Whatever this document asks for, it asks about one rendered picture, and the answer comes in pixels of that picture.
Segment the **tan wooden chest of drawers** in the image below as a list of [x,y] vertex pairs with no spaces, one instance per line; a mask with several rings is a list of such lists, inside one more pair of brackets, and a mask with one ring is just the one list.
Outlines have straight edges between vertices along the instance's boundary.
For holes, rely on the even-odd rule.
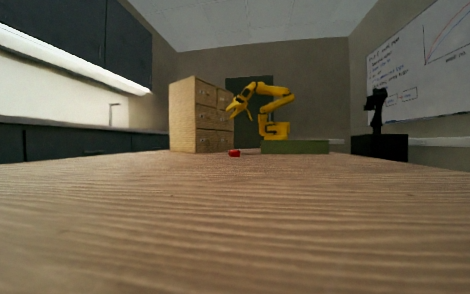
[[[207,83],[216,88],[217,107],[196,101],[196,79]],[[169,85],[169,133],[170,133],[170,152],[182,153],[202,153],[213,151],[234,150],[234,118],[233,130],[218,129],[218,92],[217,88],[232,94],[221,87],[207,82],[196,76],[178,81]],[[197,127],[196,126],[196,104],[215,108],[217,112],[217,128]],[[196,128],[197,127],[197,128]],[[216,130],[217,150],[196,152],[196,129]],[[218,150],[218,131],[233,132],[233,149]]]

